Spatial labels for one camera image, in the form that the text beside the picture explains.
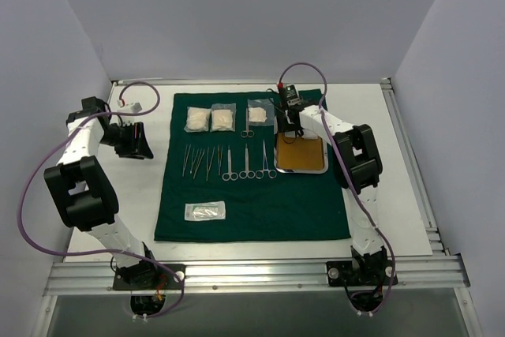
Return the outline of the dark green surgical cloth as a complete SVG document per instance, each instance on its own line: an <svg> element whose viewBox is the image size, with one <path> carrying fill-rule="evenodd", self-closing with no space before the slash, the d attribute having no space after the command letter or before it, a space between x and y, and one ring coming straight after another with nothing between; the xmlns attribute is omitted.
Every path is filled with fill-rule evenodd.
<svg viewBox="0 0 505 337"><path fill-rule="evenodd" d="M262 144L273 158L274 129L259 126L254 138L241 138L249 99L279 100L271 92L220 92L174 95L170 120L170 142L154 239L158 242L284 242L342 240L350 237L342 190L332 171L324 174L279 174L275 179L238 179L225 182L226 154L232 151L233 170L244 169L245 145L249 148L250 170L262 167ZM234 132L187 133L187 108L210 108L215 103L236 104ZM205 150L193 179L191 156L181 176L185 146ZM217 146L223 147L221 176L218 176ZM207 149L215 148L208 181ZM224 201L226 218L204 222L184 220L186 204Z"/></svg>

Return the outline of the green white suture packet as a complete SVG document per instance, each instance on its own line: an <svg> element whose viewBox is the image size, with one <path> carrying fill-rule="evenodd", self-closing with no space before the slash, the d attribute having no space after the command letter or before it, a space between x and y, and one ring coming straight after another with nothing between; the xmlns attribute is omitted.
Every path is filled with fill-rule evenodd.
<svg viewBox="0 0 505 337"><path fill-rule="evenodd" d="M226 205L224 201L185 205L184 220L188 222L224 220L225 218Z"/></svg>

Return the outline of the stainless steel instrument tray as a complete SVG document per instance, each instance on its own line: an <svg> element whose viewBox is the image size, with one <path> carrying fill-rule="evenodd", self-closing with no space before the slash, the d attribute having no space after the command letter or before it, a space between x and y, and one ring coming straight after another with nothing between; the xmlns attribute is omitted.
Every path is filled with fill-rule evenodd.
<svg viewBox="0 0 505 337"><path fill-rule="evenodd" d="M274 165L283 174L324 174L329 166L327 144L315 132L290 130L279 119L274 127Z"/></svg>

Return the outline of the thin short steel tweezers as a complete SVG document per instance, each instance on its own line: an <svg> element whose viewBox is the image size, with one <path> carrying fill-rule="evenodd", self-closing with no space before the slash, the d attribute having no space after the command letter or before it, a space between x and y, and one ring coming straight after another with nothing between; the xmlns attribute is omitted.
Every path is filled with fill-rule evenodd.
<svg viewBox="0 0 505 337"><path fill-rule="evenodd" d="M196 159L198 158L198 151L196 148L193 149L192 156L191 156L191 165L190 165L190 174L193 174L193 168L196 162Z"/></svg>

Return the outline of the small steel scissors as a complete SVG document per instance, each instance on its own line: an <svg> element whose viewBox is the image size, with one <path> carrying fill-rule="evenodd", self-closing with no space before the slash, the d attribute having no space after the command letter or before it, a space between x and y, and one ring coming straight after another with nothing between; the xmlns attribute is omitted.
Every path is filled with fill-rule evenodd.
<svg viewBox="0 0 505 337"><path fill-rule="evenodd" d="M254 138L255 132L250 129L249 108L245 108L245 128L241 131L241 138Z"/></svg>

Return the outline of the cotton ball bag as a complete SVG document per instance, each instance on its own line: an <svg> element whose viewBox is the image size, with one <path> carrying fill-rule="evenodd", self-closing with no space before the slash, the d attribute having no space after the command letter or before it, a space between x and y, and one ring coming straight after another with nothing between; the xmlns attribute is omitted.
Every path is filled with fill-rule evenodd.
<svg viewBox="0 0 505 337"><path fill-rule="evenodd" d="M235 103L215 103L211 106L211 131L235 131Z"/></svg>
<svg viewBox="0 0 505 337"><path fill-rule="evenodd" d="M187 133L207 132L210 116L210 109L188 107L184 131Z"/></svg>
<svg viewBox="0 0 505 337"><path fill-rule="evenodd" d="M252 126L273 126L275 108L271 99L249 99L247 101L248 122Z"/></svg>

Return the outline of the steel forceps clamp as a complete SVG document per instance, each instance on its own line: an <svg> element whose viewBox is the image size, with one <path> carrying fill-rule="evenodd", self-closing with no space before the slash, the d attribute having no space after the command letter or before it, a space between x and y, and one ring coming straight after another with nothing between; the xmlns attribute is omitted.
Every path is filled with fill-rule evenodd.
<svg viewBox="0 0 505 337"><path fill-rule="evenodd" d="M274 169L271 169L268 165L268 157L267 157L267 149L266 149L265 140L263 140L262 149L263 149L262 167L260 170L257 170L255 172L255 178L256 179L263 179L263 178L275 179L277 177L277 171Z"/></svg>

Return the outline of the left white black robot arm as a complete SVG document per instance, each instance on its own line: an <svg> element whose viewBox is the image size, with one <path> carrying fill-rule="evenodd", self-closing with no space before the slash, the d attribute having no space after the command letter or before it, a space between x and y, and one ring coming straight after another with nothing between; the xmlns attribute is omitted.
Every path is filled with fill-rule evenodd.
<svg viewBox="0 0 505 337"><path fill-rule="evenodd" d="M68 132L76 136L66 144L57 165L44 171L44 180L62 222L92 236L105 249L113 249L117 273L141 289L150 289L158 282L159 269L151 262L148 247L120 220L117 194L96 157L99 146L105 144L121 158L153 159L144 124L130 116L113 123L110 115L83 124L109 107L96 97L83 99L81 105L82 110L66 121Z"/></svg>

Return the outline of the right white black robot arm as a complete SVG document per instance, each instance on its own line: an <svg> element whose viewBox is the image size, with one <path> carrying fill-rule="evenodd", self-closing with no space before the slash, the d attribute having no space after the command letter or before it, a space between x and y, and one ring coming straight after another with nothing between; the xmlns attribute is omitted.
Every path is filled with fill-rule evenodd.
<svg viewBox="0 0 505 337"><path fill-rule="evenodd" d="M358 283L370 283L387 266L387 247L378 231L376 196L383 164L369 125L355 125L337 118L323 103L302 99L294 85L277 84L278 131L306 132L333 149L335 178L348 201L350 218L350 274Z"/></svg>

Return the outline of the curved tip steel tweezers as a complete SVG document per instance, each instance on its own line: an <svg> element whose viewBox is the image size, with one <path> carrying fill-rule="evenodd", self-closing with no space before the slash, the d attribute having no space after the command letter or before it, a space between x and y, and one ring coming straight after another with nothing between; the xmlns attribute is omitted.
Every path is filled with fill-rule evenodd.
<svg viewBox="0 0 505 337"><path fill-rule="evenodd" d="M193 164L193 179L196 178L198 170L200 169L200 165L202 162L202 159L204 157L205 150L203 148L199 149L196 153L196 158L195 162Z"/></svg>

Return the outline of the steel surgical scissors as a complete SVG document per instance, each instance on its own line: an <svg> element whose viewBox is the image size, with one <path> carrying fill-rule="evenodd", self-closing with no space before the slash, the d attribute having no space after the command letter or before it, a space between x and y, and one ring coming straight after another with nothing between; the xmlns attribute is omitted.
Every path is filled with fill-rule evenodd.
<svg viewBox="0 0 505 337"><path fill-rule="evenodd" d="M230 147L228 147L228 149L227 149L226 166L227 166L227 169L222 175L222 180L225 182L237 181L238 180L238 173L233 170L232 151L231 151Z"/></svg>

